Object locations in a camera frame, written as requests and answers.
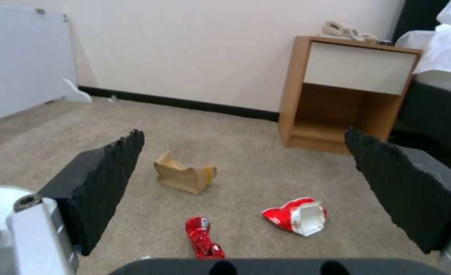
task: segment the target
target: beige carpet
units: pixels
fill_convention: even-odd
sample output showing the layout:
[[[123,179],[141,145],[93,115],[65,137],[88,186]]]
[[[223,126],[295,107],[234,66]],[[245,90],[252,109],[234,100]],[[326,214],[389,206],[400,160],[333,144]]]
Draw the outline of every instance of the beige carpet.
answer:
[[[117,212],[80,274],[105,274],[143,256],[191,258],[184,221],[204,215],[228,257],[382,257],[435,264],[395,226],[346,155],[283,148],[264,120],[130,101],[55,102],[0,121],[0,184],[39,190],[77,153],[132,128],[145,147]],[[156,181],[166,149],[185,165],[213,163],[218,176],[192,195]],[[261,211],[311,196],[330,212],[309,238],[281,231]]]

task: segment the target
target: white foot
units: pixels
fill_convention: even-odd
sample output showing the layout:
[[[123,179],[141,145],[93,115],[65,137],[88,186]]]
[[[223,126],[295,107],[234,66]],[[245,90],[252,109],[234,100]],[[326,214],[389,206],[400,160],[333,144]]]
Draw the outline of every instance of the white foot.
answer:
[[[64,79],[62,83],[62,89],[65,91],[64,100],[68,101],[79,101],[92,103],[92,98],[86,92],[82,92],[68,79]]]

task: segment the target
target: white bedsheet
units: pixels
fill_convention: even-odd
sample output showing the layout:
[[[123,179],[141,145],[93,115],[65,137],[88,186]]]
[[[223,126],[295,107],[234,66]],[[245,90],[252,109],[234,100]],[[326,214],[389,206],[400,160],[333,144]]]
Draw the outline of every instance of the white bedsheet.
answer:
[[[422,49],[421,60],[414,70],[416,80],[451,91],[451,1],[437,19],[441,25],[435,31],[410,31],[395,45]]]

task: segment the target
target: nightstand drawer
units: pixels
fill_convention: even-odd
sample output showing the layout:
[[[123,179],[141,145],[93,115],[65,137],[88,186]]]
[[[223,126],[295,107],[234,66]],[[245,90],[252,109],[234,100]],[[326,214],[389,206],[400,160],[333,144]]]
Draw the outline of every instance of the nightstand drawer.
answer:
[[[305,83],[402,94],[416,54],[313,42]]]

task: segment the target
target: red chip bag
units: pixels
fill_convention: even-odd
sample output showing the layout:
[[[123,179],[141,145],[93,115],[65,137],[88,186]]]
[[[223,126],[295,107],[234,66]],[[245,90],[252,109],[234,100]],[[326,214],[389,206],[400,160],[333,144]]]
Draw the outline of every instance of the red chip bag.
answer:
[[[299,198],[282,207],[266,209],[262,214],[280,228],[304,237],[321,231],[327,218],[327,210],[313,198]]]

